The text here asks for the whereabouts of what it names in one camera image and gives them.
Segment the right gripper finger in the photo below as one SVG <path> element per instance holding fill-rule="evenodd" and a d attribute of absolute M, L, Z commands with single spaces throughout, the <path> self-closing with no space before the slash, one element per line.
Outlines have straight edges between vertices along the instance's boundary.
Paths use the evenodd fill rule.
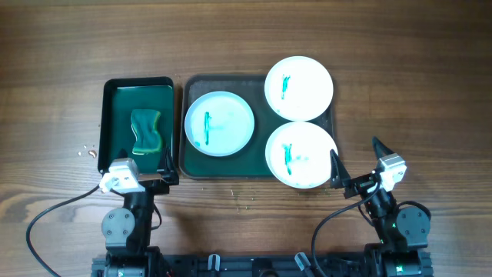
<path fill-rule="evenodd" d="M 331 184 L 333 189 L 342 189 L 350 185 L 351 177 L 335 150 L 330 150 Z"/>
<path fill-rule="evenodd" d="M 394 151 L 389 149 L 378 137 L 374 136 L 371 140 L 376 160 L 391 156 Z"/>

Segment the green yellow scrub sponge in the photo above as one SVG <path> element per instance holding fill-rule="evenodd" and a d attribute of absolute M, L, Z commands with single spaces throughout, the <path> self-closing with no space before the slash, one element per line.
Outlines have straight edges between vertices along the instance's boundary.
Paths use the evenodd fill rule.
<path fill-rule="evenodd" d="M 135 136 L 132 149 L 134 155 L 148 155 L 160 152 L 162 138 L 158 131 L 161 113 L 152 109 L 135 109 L 131 113 L 131 130 Z"/>

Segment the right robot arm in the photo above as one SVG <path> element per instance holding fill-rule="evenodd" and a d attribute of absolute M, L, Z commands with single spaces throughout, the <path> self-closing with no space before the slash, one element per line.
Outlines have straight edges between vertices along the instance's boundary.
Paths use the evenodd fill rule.
<path fill-rule="evenodd" d="M 347 268 L 359 276 L 432 276 L 430 255 L 423 252 L 428 246 L 431 212 L 415 201 L 396 201 L 392 191 L 407 171 L 406 162 L 376 137 L 372 146 L 376 167 L 357 178 L 350 177 L 335 151 L 330 152 L 331 187 L 343 189 L 347 199 L 361 198 L 357 208 L 366 210 L 363 217 L 380 239 L 367 244 Z"/>

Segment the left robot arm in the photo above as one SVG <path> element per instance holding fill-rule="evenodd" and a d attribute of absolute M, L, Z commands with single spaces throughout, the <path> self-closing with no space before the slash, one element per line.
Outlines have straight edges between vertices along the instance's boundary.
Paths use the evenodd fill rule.
<path fill-rule="evenodd" d="M 104 171 L 99 188 L 124 199 L 123 206 L 112 209 L 103 218 L 102 234 L 107 253 L 94 259 L 93 276 L 161 276 L 170 266 L 158 247 L 151 247 L 152 215 L 158 212 L 154 198 L 167 195 L 179 177 L 172 150 L 161 150 L 161 158 L 153 173 L 143 174 L 136 161 L 121 149 L 117 158 Z"/>

